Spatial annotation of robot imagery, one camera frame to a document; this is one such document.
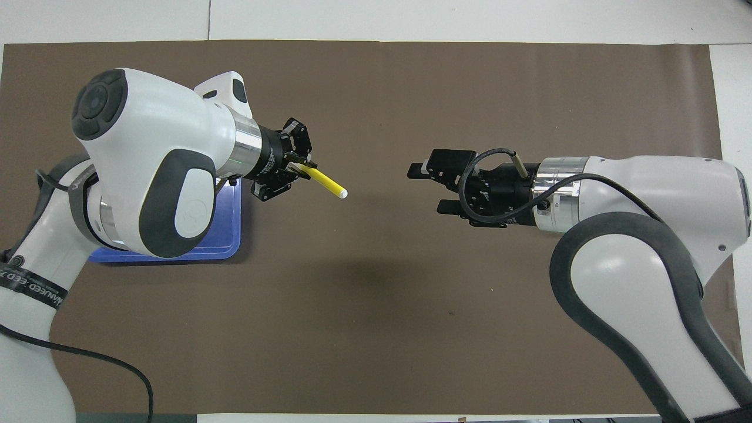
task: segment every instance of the brown mat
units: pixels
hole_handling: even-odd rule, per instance
[[[157,412],[648,413],[621,362],[551,293],[559,238],[435,213],[450,193],[405,177],[432,148],[720,158],[706,46],[202,41],[9,45],[0,88],[0,245],[23,233],[34,169],[83,148],[70,108],[98,72],[193,87],[234,69],[254,117],[305,122],[342,201],[300,181],[244,187],[224,264],[87,264],[52,339],[129,361]],[[738,354],[729,263],[708,312]],[[78,411],[142,412],[139,381],[56,355]]]

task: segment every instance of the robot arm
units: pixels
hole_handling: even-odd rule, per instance
[[[700,306],[750,234],[741,173],[694,157],[523,164],[498,152],[515,164],[483,170],[489,152],[434,150],[408,177],[458,193],[437,211],[472,226],[565,233],[550,264],[559,304],[624,361],[665,421],[752,421],[752,382]]]
[[[191,90],[133,69],[110,70],[80,91],[71,122],[88,156],[38,172],[32,223],[0,260],[3,422],[75,421],[47,348],[56,310],[94,250],[188,252],[208,231],[226,181],[252,180],[262,201],[309,173],[334,184],[310,160],[305,125],[290,119],[274,131],[256,123],[235,72]],[[30,345],[25,336],[41,342]]]

